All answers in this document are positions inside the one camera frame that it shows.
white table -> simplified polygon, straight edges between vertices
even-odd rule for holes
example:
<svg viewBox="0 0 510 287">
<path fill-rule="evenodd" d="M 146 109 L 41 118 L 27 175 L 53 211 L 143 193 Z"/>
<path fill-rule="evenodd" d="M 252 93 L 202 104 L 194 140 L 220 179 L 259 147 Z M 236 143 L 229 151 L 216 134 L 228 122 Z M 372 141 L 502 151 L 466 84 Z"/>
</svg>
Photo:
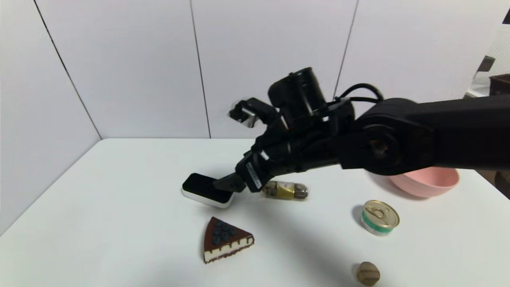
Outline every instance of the white table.
<svg viewBox="0 0 510 287">
<path fill-rule="evenodd" d="M 185 198 L 192 172 L 221 177 L 252 140 L 107 139 L 53 184 L 0 237 L 0 286 L 358 286 L 363 261 L 383 286 L 509 286 L 510 202 L 474 171 L 419 200 L 379 176 L 339 166 L 282 176 L 306 202 L 237 194 L 228 209 Z M 400 225 L 377 237 L 359 223 L 372 199 Z M 211 216 L 255 245 L 205 265 Z"/>
</svg>

blueberry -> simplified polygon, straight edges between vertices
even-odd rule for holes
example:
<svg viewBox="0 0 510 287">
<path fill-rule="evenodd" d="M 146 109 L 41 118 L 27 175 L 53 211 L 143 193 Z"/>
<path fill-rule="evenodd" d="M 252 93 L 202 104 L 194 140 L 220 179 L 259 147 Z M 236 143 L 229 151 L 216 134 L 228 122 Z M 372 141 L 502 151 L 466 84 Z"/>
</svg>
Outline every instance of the blueberry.
<svg viewBox="0 0 510 287">
<path fill-rule="evenodd" d="M 237 234 L 237 230 L 236 230 L 235 228 L 230 228 L 230 229 L 228 230 L 228 234 L 229 234 L 230 236 L 236 236 L 236 234 Z"/>
<path fill-rule="evenodd" d="M 228 240 L 228 232 L 222 232 L 220 236 L 221 236 L 221 241 Z"/>
<path fill-rule="evenodd" d="M 221 242 L 221 238 L 219 236 L 213 237 L 213 245 L 219 245 Z"/>
</svg>

can lid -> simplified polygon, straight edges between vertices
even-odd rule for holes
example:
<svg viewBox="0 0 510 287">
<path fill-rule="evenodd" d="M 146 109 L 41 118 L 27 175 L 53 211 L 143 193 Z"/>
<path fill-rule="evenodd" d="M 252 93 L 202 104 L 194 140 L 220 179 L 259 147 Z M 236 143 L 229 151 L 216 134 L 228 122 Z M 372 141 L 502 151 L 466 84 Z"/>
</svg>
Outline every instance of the can lid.
<svg viewBox="0 0 510 287">
<path fill-rule="evenodd" d="M 365 215 L 375 225 L 384 228 L 395 228 L 400 223 L 398 213 L 389 204 L 378 200 L 365 203 Z"/>
</svg>

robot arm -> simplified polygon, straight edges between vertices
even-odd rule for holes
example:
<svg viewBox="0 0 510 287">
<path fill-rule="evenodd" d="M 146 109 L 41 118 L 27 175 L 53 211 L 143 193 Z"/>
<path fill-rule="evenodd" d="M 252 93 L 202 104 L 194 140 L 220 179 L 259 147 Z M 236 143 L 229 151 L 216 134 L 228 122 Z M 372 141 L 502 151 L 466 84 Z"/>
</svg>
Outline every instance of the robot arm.
<svg viewBox="0 0 510 287">
<path fill-rule="evenodd" d="M 346 98 L 357 88 L 376 99 Z M 326 102 L 311 68 L 275 82 L 271 105 L 241 101 L 231 118 L 252 127 L 267 125 L 236 165 L 215 181 L 217 189 L 259 192 L 274 176 L 333 164 L 396 175 L 429 166 L 510 168 L 510 98 L 504 96 L 417 104 L 383 100 L 369 84 L 358 84 Z M 375 105 L 355 120 L 353 101 Z"/>
</svg>

